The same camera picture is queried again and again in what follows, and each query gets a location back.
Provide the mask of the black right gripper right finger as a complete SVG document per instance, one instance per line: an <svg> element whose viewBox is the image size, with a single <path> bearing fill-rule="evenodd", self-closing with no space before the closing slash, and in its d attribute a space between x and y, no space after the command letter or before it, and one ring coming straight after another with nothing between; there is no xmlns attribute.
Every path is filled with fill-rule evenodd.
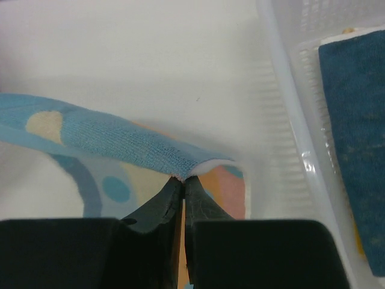
<svg viewBox="0 0 385 289"><path fill-rule="evenodd" d="M185 183L185 252L195 288L348 288L329 230L315 220L235 220Z"/></svg>

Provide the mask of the yellow tiger towel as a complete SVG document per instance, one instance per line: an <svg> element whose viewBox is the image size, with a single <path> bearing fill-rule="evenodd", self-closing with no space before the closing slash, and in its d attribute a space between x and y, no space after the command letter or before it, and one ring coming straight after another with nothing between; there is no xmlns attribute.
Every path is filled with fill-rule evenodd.
<svg viewBox="0 0 385 289"><path fill-rule="evenodd" d="M363 250L384 277L384 30L326 40L318 49L337 162Z"/></svg>

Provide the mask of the light blue polka dot towel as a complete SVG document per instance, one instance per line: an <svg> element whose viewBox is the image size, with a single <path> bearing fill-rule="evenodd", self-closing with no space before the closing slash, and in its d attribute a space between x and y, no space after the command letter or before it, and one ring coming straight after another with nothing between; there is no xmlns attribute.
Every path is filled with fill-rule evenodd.
<svg viewBox="0 0 385 289"><path fill-rule="evenodd" d="M3 93L1 140L48 154L73 179L84 217L124 217L170 178L192 176L225 212L248 216L248 188L231 158L115 115Z"/></svg>

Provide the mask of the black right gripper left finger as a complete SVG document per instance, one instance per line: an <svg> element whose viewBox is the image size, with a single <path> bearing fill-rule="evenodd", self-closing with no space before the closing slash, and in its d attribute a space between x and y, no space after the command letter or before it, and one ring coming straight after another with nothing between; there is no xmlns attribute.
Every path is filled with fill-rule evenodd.
<svg viewBox="0 0 385 289"><path fill-rule="evenodd" d="M176 288L183 185L123 219L1 222L2 288Z"/></svg>

